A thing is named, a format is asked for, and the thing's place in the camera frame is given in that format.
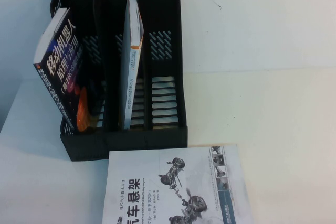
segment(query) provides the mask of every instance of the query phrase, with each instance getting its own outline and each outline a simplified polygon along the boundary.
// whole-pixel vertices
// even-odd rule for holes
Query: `wheel illustration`
[[[170,224],[184,224],[182,216],[174,216],[169,218]]]
[[[170,180],[167,175],[162,175],[160,181],[163,185],[167,185],[167,186],[170,186],[173,183],[173,181]]]
[[[207,209],[207,205],[202,197],[193,196],[189,200],[196,212],[203,212]]]
[[[173,159],[173,164],[176,165],[179,168],[183,168],[185,166],[185,163],[184,163],[183,159],[180,159],[178,157]]]

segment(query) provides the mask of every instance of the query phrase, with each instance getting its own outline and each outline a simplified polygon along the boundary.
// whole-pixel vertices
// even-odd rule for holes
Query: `black plastic file organizer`
[[[51,1],[52,16],[60,7],[71,7],[92,69],[106,84],[102,128],[75,135],[62,120],[60,138],[72,161],[105,159],[109,151],[116,150],[187,147],[180,0],[138,0],[138,5],[144,41],[133,105],[134,125],[122,131],[118,127],[118,99],[126,0]]]

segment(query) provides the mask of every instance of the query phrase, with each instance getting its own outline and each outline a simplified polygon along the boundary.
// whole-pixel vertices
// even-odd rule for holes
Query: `book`
[[[237,146],[110,152],[102,223],[254,223]]]
[[[132,108],[143,39],[137,0],[127,0],[120,70],[120,115],[122,129],[131,127]]]
[[[89,108],[97,105],[102,90],[85,73],[85,58],[71,10],[59,8],[40,38],[34,66],[73,133],[94,128],[98,121]]]

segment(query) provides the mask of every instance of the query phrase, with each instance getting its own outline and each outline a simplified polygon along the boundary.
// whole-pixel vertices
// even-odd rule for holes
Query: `white desk surface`
[[[189,146],[236,143],[256,223],[336,223],[336,68],[185,74]],[[0,223],[101,223],[108,161],[69,160],[24,82],[0,134]]]

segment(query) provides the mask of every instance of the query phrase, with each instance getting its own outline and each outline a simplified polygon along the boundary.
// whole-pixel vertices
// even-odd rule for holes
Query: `dark book cover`
[[[76,35],[71,10],[58,24],[42,61],[34,66],[72,131],[95,128],[98,115],[94,111],[102,88],[90,75],[88,57]]]

